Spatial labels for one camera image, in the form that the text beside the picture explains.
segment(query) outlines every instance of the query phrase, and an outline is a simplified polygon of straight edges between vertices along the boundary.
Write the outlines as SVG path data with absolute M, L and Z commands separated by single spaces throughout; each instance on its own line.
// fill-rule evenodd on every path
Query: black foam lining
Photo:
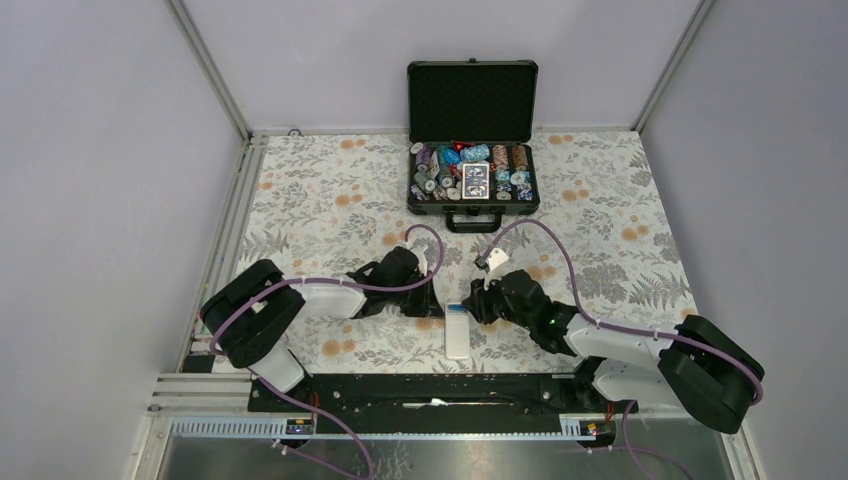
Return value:
M 529 60 L 413 62 L 407 69 L 410 140 L 528 141 L 537 72 Z

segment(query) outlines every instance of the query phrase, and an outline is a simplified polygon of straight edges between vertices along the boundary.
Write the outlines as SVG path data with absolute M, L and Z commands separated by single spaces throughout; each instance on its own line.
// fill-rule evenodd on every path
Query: cable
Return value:
M 686 478 L 688 478 L 689 480 L 695 480 L 695 476 L 692 474 L 692 472 L 689 471 L 689 469 L 686 468 L 682 463 L 680 463 L 679 460 L 668 455 L 667 453 L 663 453 L 663 452 L 660 452 L 659 450 L 653 450 L 653 449 L 650 449 L 650 448 L 630 447 L 628 449 L 627 447 L 602 447 L 602 448 L 592 448 L 592 449 L 589 449 L 589 450 L 587 450 L 585 448 L 575 448 L 575 449 L 571 449 L 571 450 L 565 450 L 564 453 L 591 453 L 592 455 L 594 455 L 596 453 L 631 452 L 631 451 L 636 452 L 636 453 L 642 453 L 642 454 L 645 454 L 645 455 L 651 455 L 651 456 L 656 457 L 660 460 L 664 460 L 664 461 L 674 465 L 675 467 L 677 467 L 678 470 L 683 472 L 683 475 L 685 475 Z
M 244 312 L 246 312 L 254 304 L 262 301 L 262 299 L 264 299 L 268 295 L 274 293 L 275 291 L 277 291 L 277 290 L 279 290 L 279 289 L 281 289 L 281 288 L 283 288 L 287 285 L 293 285 L 293 284 L 296 284 L 296 283 L 325 283 L 325 284 L 331 284 L 331 285 L 341 285 L 341 286 L 350 287 L 350 288 L 358 288 L 358 289 L 361 289 L 361 290 L 372 290 L 372 291 L 377 291 L 377 292 L 405 292 L 407 290 L 414 290 L 414 289 L 420 287 L 421 285 L 426 284 L 427 282 L 432 280 L 433 277 L 436 276 L 436 273 L 442 267 L 442 262 L 445 259 L 445 245 L 444 245 L 444 243 L 442 243 L 442 238 L 439 236 L 438 233 L 436 233 L 435 230 L 433 230 L 433 228 L 431 228 L 427 225 L 424 225 L 424 224 L 420 224 L 420 223 L 412 225 L 411 227 L 407 228 L 406 233 L 404 234 L 403 240 L 408 241 L 409 240 L 409 232 L 411 232 L 412 230 L 415 230 L 416 228 L 423 228 L 423 229 L 427 230 L 428 232 L 430 232 L 433 235 L 433 237 L 436 238 L 436 242 L 439 244 L 439 257 L 436 260 L 436 265 L 433 267 L 433 271 L 430 272 L 428 275 L 426 275 L 423 279 L 419 280 L 418 282 L 415 282 L 411 285 L 406 285 L 406 286 L 403 286 L 403 287 L 378 287 L 376 285 L 363 285 L 363 284 L 359 284 L 359 283 L 355 283 L 355 282 L 339 281 L 339 279 L 336 279 L 336 278 L 304 278 L 304 279 L 297 278 L 297 279 L 282 280 L 280 282 L 277 282 L 277 283 L 269 286 L 265 290 L 259 292 L 256 296 L 252 297 L 250 300 L 247 301 L 247 303 L 245 303 L 244 305 L 239 307 L 232 315 L 230 315 L 230 317 L 227 320 L 225 320 L 224 323 L 222 323 L 220 327 L 218 327 L 218 329 L 215 331 L 215 334 L 212 335 L 212 340 L 209 342 L 209 351 L 216 354 L 216 355 L 226 356 L 226 354 L 224 352 L 218 350 L 218 348 L 216 347 L 216 345 L 218 345 L 218 341 L 221 338 L 221 335 L 223 335 L 224 332 L 227 331 L 228 328 L 230 328 L 230 325 L 232 325 L 233 322 L 235 322 L 239 317 L 241 317 L 242 314 L 244 314 Z M 200 317 L 200 313 L 197 314 L 197 318 L 200 319 L 201 321 L 203 320 Z M 341 427 L 342 430 L 345 431 L 345 433 L 350 435 L 350 437 L 353 438 L 354 442 L 356 442 L 356 445 L 359 447 L 359 449 L 362 450 L 363 455 L 365 455 L 365 460 L 368 463 L 368 476 L 362 477 L 362 476 L 358 476 L 358 475 L 354 475 L 352 473 L 346 472 L 346 471 L 336 467 L 335 465 L 327 462 L 326 460 L 322 460 L 318 457 L 315 457 L 315 456 L 310 455 L 310 454 L 305 453 L 305 452 L 301 452 L 301 451 L 294 449 L 294 448 L 293 449 L 286 449 L 286 450 L 284 450 L 285 452 L 292 452 L 293 454 L 295 454 L 299 457 L 303 457 L 307 460 L 311 460 L 311 461 L 313 461 L 313 462 L 315 462 L 319 465 L 322 465 L 326 468 L 329 468 L 330 470 L 332 470 L 332 471 L 334 471 L 334 472 L 336 472 L 340 475 L 345 475 L 347 477 L 354 478 L 356 480 L 368 480 L 368 479 L 374 477 L 374 474 L 375 474 L 375 472 L 374 472 L 374 462 L 371 461 L 371 455 L 368 453 L 368 449 L 365 447 L 365 444 L 362 443 L 362 440 L 359 438 L 359 436 L 357 436 L 356 433 L 354 433 L 353 429 L 351 429 L 349 426 L 347 426 L 347 424 L 342 422 L 338 417 L 336 417 L 332 413 L 324 411 L 324 410 L 317 408 L 317 407 L 312 407 L 311 405 L 305 404 L 303 402 L 295 400 L 292 397 L 289 397 L 288 395 L 286 395 L 285 393 L 281 392 L 280 390 L 275 388 L 273 385 L 271 385 L 267 380 L 265 380 L 264 378 L 259 376 L 256 372 L 254 372 L 253 370 L 250 370 L 250 371 L 254 375 L 256 375 L 257 379 L 263 385 L 265 385 L 265 387 L 268 390 L 273 392 L 275 395 L 277 395 L 278 397 L 280 397 L 284 401 L 291 403 L 292 405 L 294 405 L 296 407 L 300 407 L 304 410 L 307 410 L 307 411 L 310 411 L 310 412 L 313 412 L 313 413 L 317 413 L 318 415 L 322 415 L 322 416 L 332 420 L 336 425 Z
M 491 244 L 489 245 L 489 248 L 487 248 L 486 251 L 483 253 L 483 258 L 489 258 L 489 253 L 492 251 L 493 248 L 495 248 L 501 238 L 503 238 L 503 236 L 506 235 L 508 231 L 512 230 L 518 225 L 521 225 L 522 223 L 532 223 L 533 225 L 538 226 L 539 228 L 544 230 L 545 233 L 547 233 L 554 240 L 554 242 L 556 242 L 557 247 L 559 247 L 560 252 L 562 252 L 562 255 L 565 257 L 565 263 L 568 264 L 568 274 L 571 278 L 571 292 L 574 295 L 574 303 L 577 304 L 577 309 L 580 311 L 580 314 L 583 315 L 584 318 L 586 318 L 586 320 L 589 320 L 590 322 L 595 324 L 595 326 L 600 328 L 606 328 L 608 330 L 627 333 L 630 335 L 638 335 L 642 337 L 654 338 L 654 336 L 656 335 L 657 338 L 664 338 L 666 340 L 674 340 L 680 343 L 685 343 L 686 345 L 690 345 L 704 352 L 715 355 L 716 357 L 729 363 L 734 368 L 742 372 L 746 377 L 748 377 L 748 380 L 754 387 L 754 398 L 751 400 L 751 405 L 756 405 L 760 403 L 760 401 L 763 399 L 763 385 L 762 383 L 760 383 L 760 379 L 757 378 L 757 375 L 753 371 L 751 371 L 751 369 L 748 368 L 748 366 L 744 363 L 740 362 L 739 360 L 736 360 L 735 358 L 711 345 L 707 345 L 697 340 L 692 340 L 691 338 L 684 337 L 682 335 L 676 335 L 673 333 L 654 332 L 653 330 L 645 330 L 641 328 L 625 327 L 622 325 L 603 323 L 600 320 L 597 320 L 592 317 L 589 312 L 587 312 L 586 309 L 583 307 L 583 304 L 580 302 L 580 296 L 578 295 L 577 291 L 577 275 L 574 273 L 574 264 L 571 262 L 571 257 L 568 255 L 568 252 L 565 250 L 565 246 L 562 244 L 559 238 L 557 238 L 556 234 L 554 234 L 554 232 L 551 231 L 551 229 L 548 228 L 548 226 L 544 223 L 533 218 L 523 218 L 507 225 L 506 227 L 504 227 L 503 230 L 501 230 L 500 233 L 498 233 L 497 236 L 495 236 L 495 239 L 492 240 Z
M 624 436 L 624 447 L 623 448 L 626 449 L 630 453 L 630 458 L 633 459 L 633 463 L 635 463 L 636 466 L 639 467 L 639 470 L 642 470 L 642 473 L 644 473 L 645 476 L 647 476 L 651 480 L 658 480 L 657 477 L 653 476 L 653 474 L 651 474 L 651 472 L 648 470 L 648 468 L 645 467 L 645 465 L 642 464 L 642 462 L 639 460 L 639 457 L 636 456 L 637 452 L 642 451 L 642 453 L 648 453 L 649 455 L 654 455 L 656 457 L 659 457 L 659 458 L 673 464 L 674 466 L 679 468 L 681 472 L 683 472 L 683 475 L 686 475 L 686 478 L 688 478 L 689 480 L 694 480 L 695 477 L 692 475 L 692 472 L 690 472 L 686 467 L 683 466 L 683 464 L 681 464 L 674 457 L 667 455 L 665 453 L 662 453 L 662 452 L 658 452 L 656 450 L 644 451 L 644 450 L 647 450 L 647 449 L 634 447 L 633 444 L 630 443 L 630 436 L 627 434 L 627 417 L 630 416 L 630 410 L 633 409 L 634 405 L 636 405 L 636 400 L 630 400 L 630 403 L 628 403 L 627 407 L 624 409 L 624 416 L 621 418 L 621 433 Z
M 322 415 L 322 416 L 332 420 L 336 425 L 341 427 L 342 430 L 345 431 L 345 433 L 350 435 L 350 438 L 352 438 L 353 441 L 356 442 L 356 445 L 359 447 L 360 450 L 362 450 L 362 454 L 365 455 L 365 462 L 368 464 L 368 475 L 363 477 L 363 476 L 356 475 L 356 474 L 353 474 L 353 473 L 350 473 L 350 472 L 346 472 L 346 471 L 342 470 L 341 468 L 333 465 L 332 463 L 330 463 L 330 462 L 328 462 L 328 461 L 326 461 L 322 458 L 318 458 L 318 457 L 316 457 L 314 455 L 310 455 L 306 452 L 301 452 L 300 450 L 295 449 L 295 448 L 288 449 L 288 450 L 286 450 L 287 452 L 291 452 L 291 453 L 293 453 L 293 454 L 295 454 L 299 457 L 305 458 L 305 459 L 310 460 L 312 462 L 315 462 L 315 463 L 317 463 L 317 464 L 319 464 L 323 467 L 329 468 L 330 470 L 338 473 L 339 475 L 344 475 L 345 477 L 353 478 L 353 479 L 356 479 L 356 480 L 369 480 L 369 479 L 374 477 L 374 474 L 376 473 L 374 471 L 374 462 L 371 460 L 371 455 L 368 453 L 368 448 L 362 442 L 362 439 L 359 438 L 359 435 L 354 433 L 353 429 L 351 429 L 349 426 L 347 426 L 346 423 L 341 421 L 338 417 L 336 417 L 332 413 L 327 412 L 327 411 L 322 410 L 322 409 L 317 408 L 317 407 L 313 407 L 311 405 L 300 402 L 298 400 L 295 400 L 294 398 L 286 395 L 285 393 L 281 392 L 276 387 L 271 385 L 270 382 L 268 382 L 264 378 L 260 377 L 258 374 L 256 374 L 256 372 L 253 372 L 253 373 L 256 375 L 257 379 L 262 383 L 262 385 L 265 385 L 265 388 L 267 388 L 268 390 L 273 392 L 275 395 L 277 395 L 281 399 L 285 400 L 286 402 L 291 403 L 292 405 L 294 405 L 296 407 L 300 407 L 304 410 L 307 410 L 307 411 L 310 411 L 310 412 L 313 412 L 313 413 L 317 413 L 318 415 Z

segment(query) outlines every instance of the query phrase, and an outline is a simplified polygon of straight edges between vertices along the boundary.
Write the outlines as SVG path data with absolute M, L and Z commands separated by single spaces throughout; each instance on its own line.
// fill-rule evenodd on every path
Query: white phone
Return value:
M 468 310 L 461 303 L 445 304 L 445 356 L 461 360 L 471 356 L 471 330 Z

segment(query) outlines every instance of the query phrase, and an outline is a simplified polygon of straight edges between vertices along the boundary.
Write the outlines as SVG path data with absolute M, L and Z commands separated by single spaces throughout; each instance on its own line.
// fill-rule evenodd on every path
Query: white wall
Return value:
M 114 480 L 239 140 L 163 1 L 4 1 L 0 32 L 0 478 Z
M 413 60 L 539 63 L 535 123 L 632 124 L 697 0 L 189 0 L 254 128 L 407 127 Z
M 770 480 L 844 478 L 848 4 L 719 2 L 644 142 L 699 309 L 764 365 Z

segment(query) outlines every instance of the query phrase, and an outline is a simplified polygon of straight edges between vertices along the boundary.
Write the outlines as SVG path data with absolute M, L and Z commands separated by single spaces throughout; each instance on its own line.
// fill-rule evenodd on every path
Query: floral tablecloth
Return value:
M 585 306 L 602 317 L 647 326 L 677 323 L 695 304 L 639 136 L 632 132 L 534 134 L 529 142 L 541 206 L 573 256 Z M 441 302 L 467 296 L 473 264 L 492 235 L 457 235 L 444 219 L 406 209 L 405 135 L 272 137 L 238 263 L 270 258 L 285 273 L 343 275 L 379 260 L 415 223 L 434 227 L 446 246 L 434 279 Z M 504 217 L 504 225 L 515 218 Z M 414 246 L 436 242 L 421 230 Z M 532 225 L 500 244 L 551 298 L 573 304 L 564 260 Z M 503 320 L 471 322 L 471 358 L 444 355 L 444 320 L 384 312 L 361 320 L 310 318 L 285 342 L 311 373 L 567 372 L 574 359 L 544 352 Z M 214 372 L 232 367 L 219 357 Z

